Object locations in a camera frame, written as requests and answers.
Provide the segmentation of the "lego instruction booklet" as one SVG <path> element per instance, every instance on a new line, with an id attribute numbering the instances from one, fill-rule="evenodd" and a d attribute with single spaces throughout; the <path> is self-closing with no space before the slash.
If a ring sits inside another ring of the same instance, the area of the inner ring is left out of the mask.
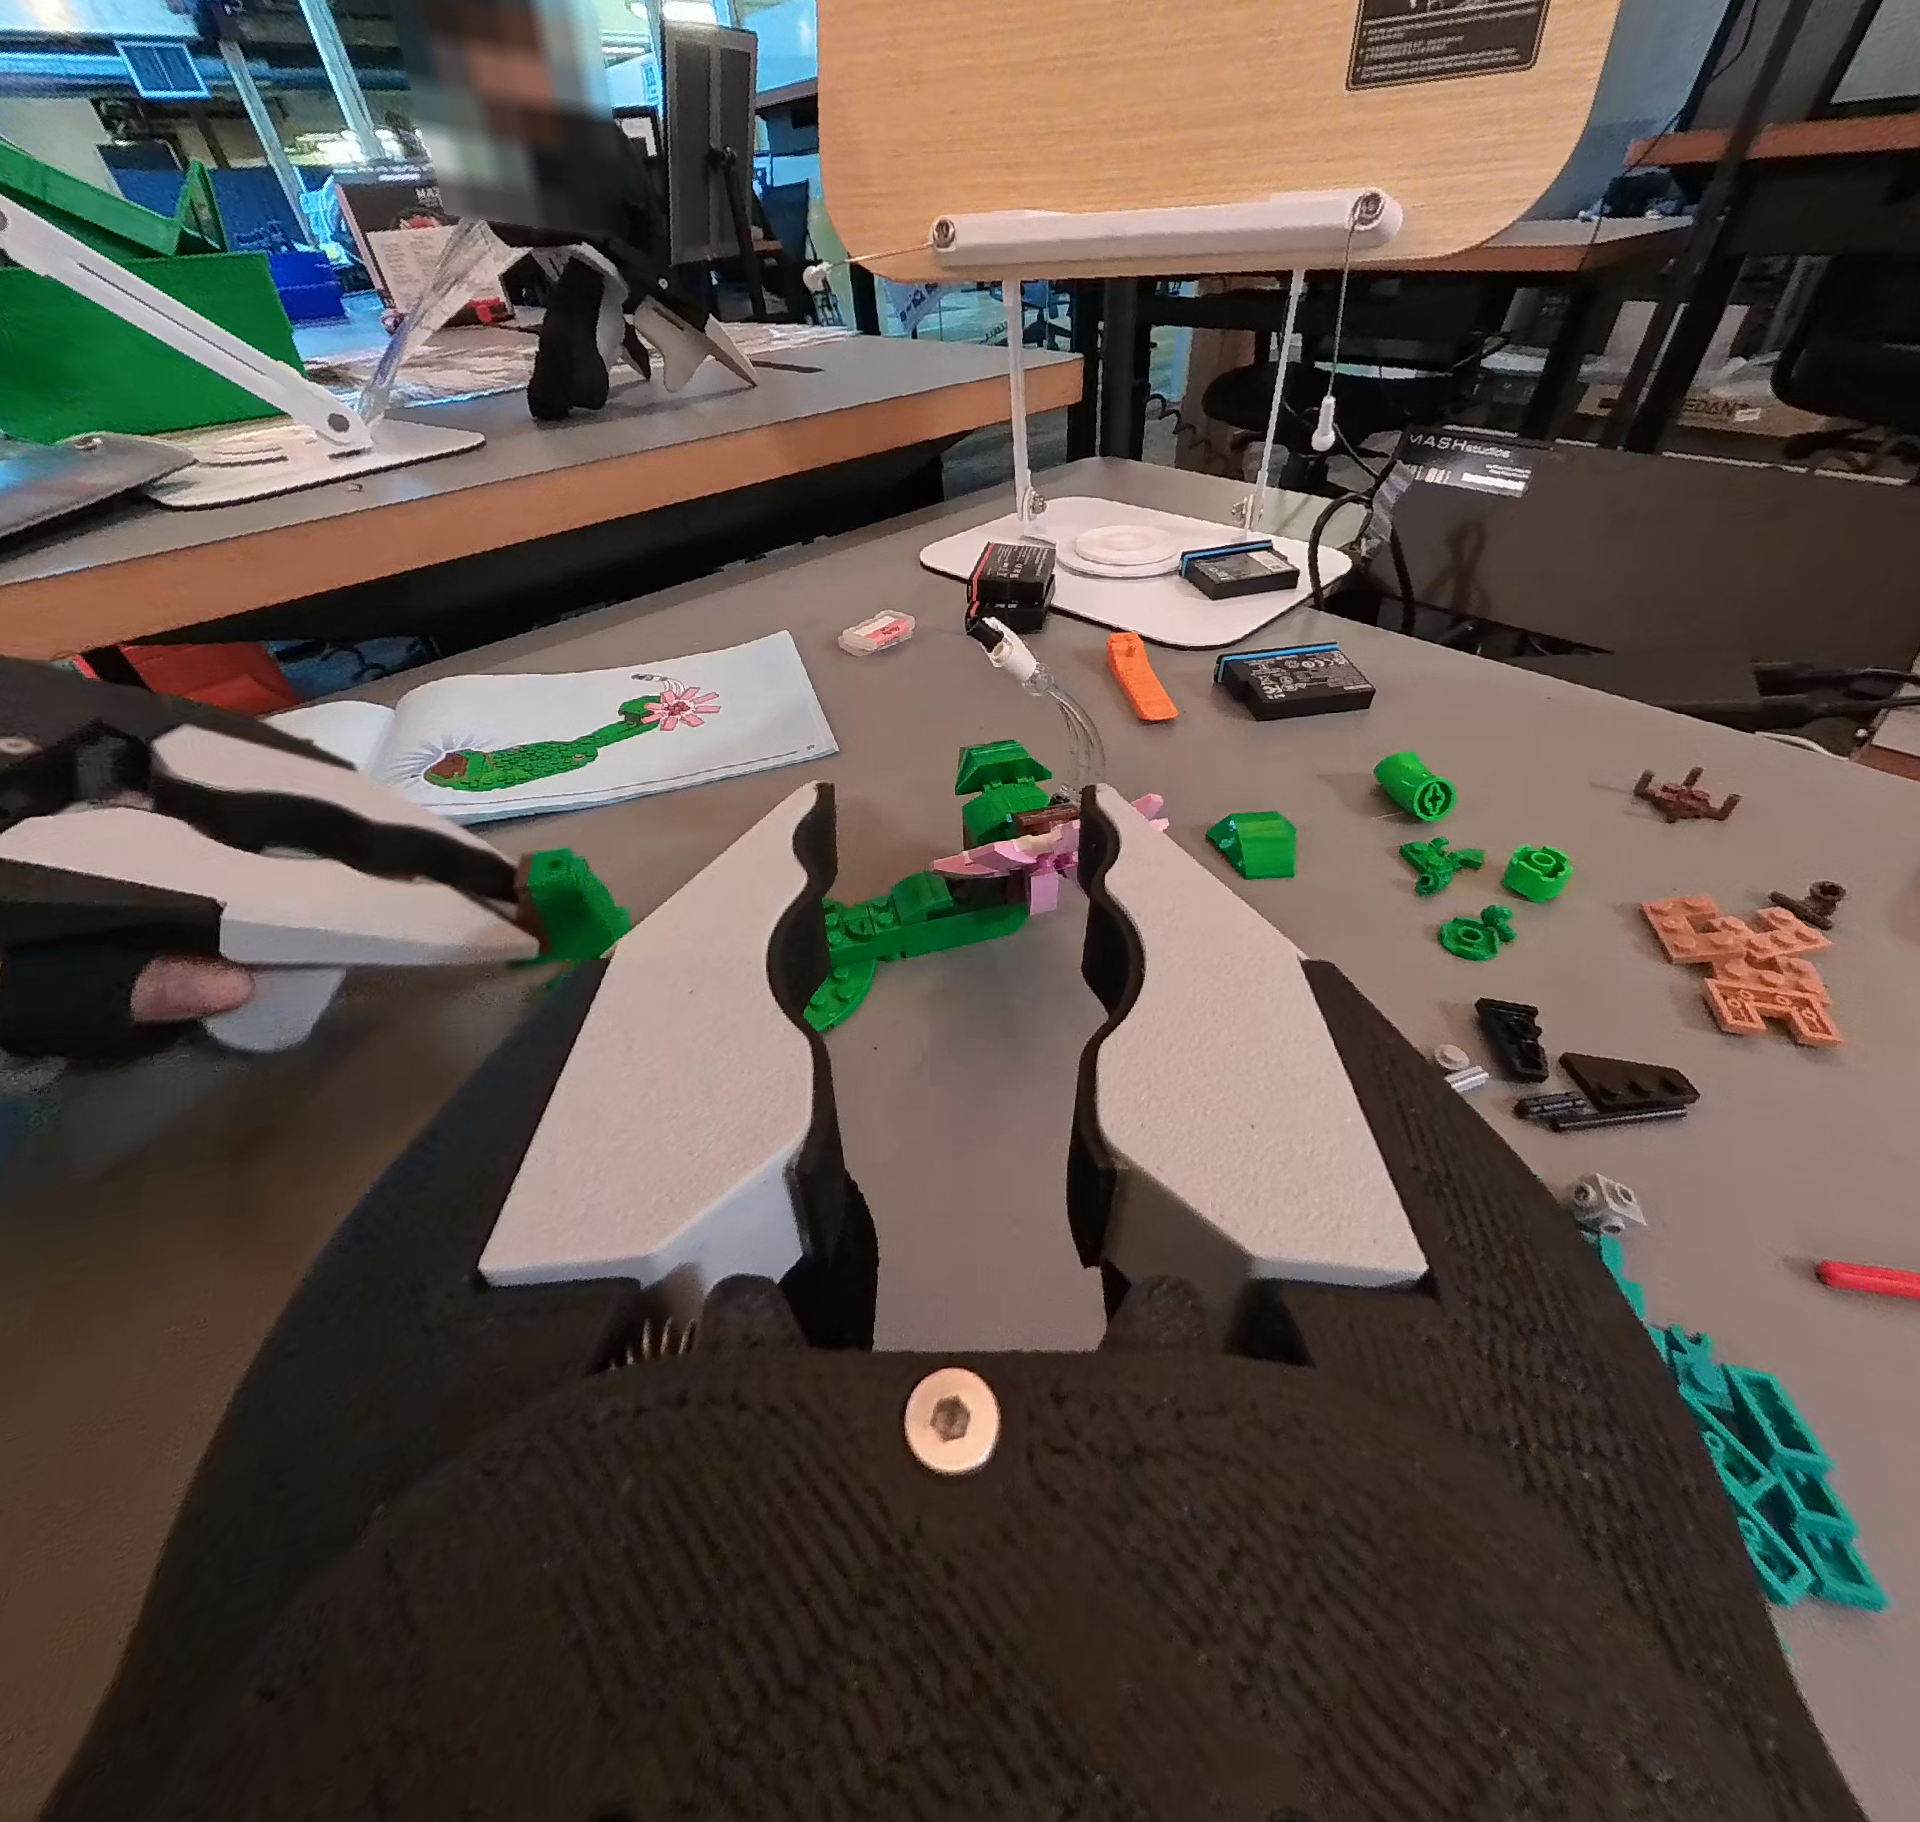
<path id="1" fill-rule="evenodd" d="M 270 725 L 464 825 L 636 802 L 839 752 L 787 632 L 643 666 L 443 678 L 397 705 L 323 702 Z"/>

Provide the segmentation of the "black battery blue stripe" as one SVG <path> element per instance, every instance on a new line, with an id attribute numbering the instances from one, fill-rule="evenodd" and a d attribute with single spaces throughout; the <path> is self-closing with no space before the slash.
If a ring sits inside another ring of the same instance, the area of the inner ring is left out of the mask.
<path id="1" fill-rule="evenodd" d="M 1214 684 L 1258 723 L 1364 712 L 1378 691 L 1335 640 L 1225 654 Z"/>
<path id="2" fill-rule="evenodd" d="M 1270 599 L 1301 586 L 1301 569 L 1271 541 L 1183 554 L 1180 577 L 1208 600 Z"/>

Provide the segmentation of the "dark grey monitor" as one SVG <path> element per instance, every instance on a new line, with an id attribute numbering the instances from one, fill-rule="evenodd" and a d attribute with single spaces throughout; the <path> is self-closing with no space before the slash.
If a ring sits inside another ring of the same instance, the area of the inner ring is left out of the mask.
<path id="1" fill-rule="evenodd" d="M 753 249 L 757 36 L 667 23 L 661 65 L 671 261 L 743 259 Z"/>

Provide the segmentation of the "clear plastic bag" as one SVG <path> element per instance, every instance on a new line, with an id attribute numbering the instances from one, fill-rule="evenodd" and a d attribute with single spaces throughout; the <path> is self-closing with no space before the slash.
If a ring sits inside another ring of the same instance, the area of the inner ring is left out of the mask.
<path id="1" fill-rule="evenodd" d="M 417 305 L 400 318 L 357 401 L 357 412 L 368 428 L 390 412 L 397 380 L 410 359 L 454 316 L 501 292 L 508 267 L 521 258 L 491 220 L 479 217 L 426 233 L 439 242 L 436 266 Z"/>

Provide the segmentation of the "black and white gripper device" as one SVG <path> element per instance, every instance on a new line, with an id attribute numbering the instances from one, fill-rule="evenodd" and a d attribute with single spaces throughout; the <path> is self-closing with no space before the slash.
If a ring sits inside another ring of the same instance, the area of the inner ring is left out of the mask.
<path id="1" fill-rule="evenodd" d="M 600 412 L 620 360 L 643 380 L 659 376 L 668 395 L 681 393 L 708 362 L 719 362 L 748 388 L 757 386 L 757 370 L 724 322 L 648 256 L 591 237 L 552 252 L 561 261 L 526 388 L 537 422 Z"/>

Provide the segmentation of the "black desk panel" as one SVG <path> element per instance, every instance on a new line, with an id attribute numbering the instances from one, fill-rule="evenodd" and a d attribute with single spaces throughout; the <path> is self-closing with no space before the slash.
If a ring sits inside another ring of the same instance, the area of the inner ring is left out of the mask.
<path id="1" fill-rule="evenodd" d="M 1919 493 L 1700 457 L 1409 433 L 1370 569 L 1432 616 L 1631 655 L 1905 673 Z"/>

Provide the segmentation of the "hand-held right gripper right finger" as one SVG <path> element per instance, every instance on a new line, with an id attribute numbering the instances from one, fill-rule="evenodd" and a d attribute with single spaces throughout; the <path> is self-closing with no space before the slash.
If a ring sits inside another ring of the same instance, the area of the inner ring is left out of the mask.
<path id="1" fill-rule="evenodd" d="M 1156 822 L 1083 794 L 1080 1263 L 1127 1282 L 1410 1287 L 1428 1273 L 1305 953 Z"/>

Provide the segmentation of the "pile of tan lego plates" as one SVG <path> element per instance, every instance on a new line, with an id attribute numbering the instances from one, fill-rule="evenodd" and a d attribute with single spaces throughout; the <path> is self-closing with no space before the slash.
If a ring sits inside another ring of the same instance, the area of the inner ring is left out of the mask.
<path id="1" fill-rule="evenodd" d="M 1826 931 L 1778 904 L 1740 917 L 1710 897 L 1646 901 L 1639 913 L 1673 966 L 1702 974 L 1702 997 L 1723 1034 L 1754 1039 L 1781 1024 L 1803 1048 L 1846 1041 L 1816 966 L 1816 953 L 1833 945 Z"/>

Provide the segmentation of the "green lego slope brick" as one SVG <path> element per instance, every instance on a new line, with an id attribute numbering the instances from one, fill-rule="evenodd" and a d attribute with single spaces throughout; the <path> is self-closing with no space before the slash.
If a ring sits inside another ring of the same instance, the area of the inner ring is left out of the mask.
<path id="1" fill-rule="evenodd" d="M 544 964 L 600 960 L 634 926 L 633 913 L 572 849 L 526 855 L 514 889 L 516 917 L 538 939 Z"/>

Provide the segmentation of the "pile of teal lego pieces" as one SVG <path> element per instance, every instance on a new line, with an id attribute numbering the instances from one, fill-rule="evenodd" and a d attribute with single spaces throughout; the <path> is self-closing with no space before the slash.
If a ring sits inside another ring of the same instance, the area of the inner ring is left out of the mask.
<path id="1" fill-rule="evenodd" d="M 1887 1613 L 1835 1461 L 1786 1384 L 1723 1360 L 1703 1332 L 1650 1321 L 1641 1329 L 1710 1455 L 1766 1601 Z"/>

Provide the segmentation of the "person's left hand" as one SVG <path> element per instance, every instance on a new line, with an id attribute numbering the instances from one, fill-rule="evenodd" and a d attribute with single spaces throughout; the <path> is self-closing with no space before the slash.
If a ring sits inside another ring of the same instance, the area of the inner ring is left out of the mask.
<path id="1" fill-rule="evenodd" d="M 254 998 L 254 972 L 182 957 L 156 957 L 131 984 L 128 1018 L 137 1027 L 173 1027 L 221 1018 Z"/>

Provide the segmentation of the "black lego plate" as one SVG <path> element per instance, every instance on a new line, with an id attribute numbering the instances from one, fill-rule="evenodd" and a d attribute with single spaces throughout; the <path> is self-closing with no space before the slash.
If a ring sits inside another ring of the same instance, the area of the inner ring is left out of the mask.
<path id="1" fill-rule="evenodd" d="M 1684 1114 L 1700 1102 L 1694 1081 L 1664 1064 L 1564 1052 L 1560 1067 L 1597 1114 Z"/>

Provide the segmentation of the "black battery red label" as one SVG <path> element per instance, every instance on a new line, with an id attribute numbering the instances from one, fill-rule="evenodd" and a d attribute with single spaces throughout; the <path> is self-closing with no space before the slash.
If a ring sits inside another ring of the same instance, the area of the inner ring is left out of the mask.
<path id="1" fill-rule="evenodd" d="M 1013 634 L 1045 628 L 1057 583 L 1060 551 L 1037 538 L 993 538 L 968 574 L 967 625 L 985 619 Z"/>

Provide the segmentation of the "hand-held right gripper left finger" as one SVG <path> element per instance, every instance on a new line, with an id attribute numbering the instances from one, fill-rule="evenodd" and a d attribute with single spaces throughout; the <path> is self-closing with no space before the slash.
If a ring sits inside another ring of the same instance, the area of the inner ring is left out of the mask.
<path id="1" fill-rule="evenodd" d="M 805 1006 L 836 872 L 833 787 L 807 782 L 612 950 L 482 1249 L 488 1285 L 778 1282 L 833 1258 L 839 1123 Z"/>

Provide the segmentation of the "green storage bin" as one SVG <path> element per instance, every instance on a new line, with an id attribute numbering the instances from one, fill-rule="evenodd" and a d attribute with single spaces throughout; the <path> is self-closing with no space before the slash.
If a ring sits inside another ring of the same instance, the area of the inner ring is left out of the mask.
<path id="1" fill-rule="evenodd" d="M 2 143 L 4 198 L 303 373 L 269 256 L 227 249 L 202 170 L 179 184 L 187 194 L 177 204 L 151 210 Z M 194 433 L 269 416 L 269 404 L 225 378 L 61 282 L 4 261 L 4 435 L 51 444 L 82 433 Z"/>

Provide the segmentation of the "green lego model pink flower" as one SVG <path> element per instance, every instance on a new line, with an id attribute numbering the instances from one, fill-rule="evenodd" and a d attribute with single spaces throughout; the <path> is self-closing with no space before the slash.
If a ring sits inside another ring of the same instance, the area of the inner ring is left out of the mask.
<path id="1" fill-rule="evenodd" d="M 830 968 L 805 1009 L 820 1036 L 863 1006 L 882 966 L 1008 939 L 1055 912 L 1078 872 L 1080 808 L 1025 744 L 962 745 L 955 795 L 961 851 L 882 897 L 825 901 Z"/>

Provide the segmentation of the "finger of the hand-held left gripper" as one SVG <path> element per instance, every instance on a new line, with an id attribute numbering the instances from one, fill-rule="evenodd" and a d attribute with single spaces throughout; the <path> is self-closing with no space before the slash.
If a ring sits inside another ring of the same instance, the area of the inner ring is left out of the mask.
<path id="1" fill-rule="evenodd" d="M 221 957 L 248 968 L 516 964 L 542 953 L 530 931 L 447 886 L 233 849 L 151 811 L 85 808 L 22 822 L 4 832 L 2 854 L 211 898 L 221 907 Z"/>
<path id="2" fill-rule="evenodd" d="M 343 863 L 513 907 L 520 868 L 464 825 L 297 738 L 263 741 L 199 725 L 156 734 L 139 792 L 156 813 L 251 854 Z"/>

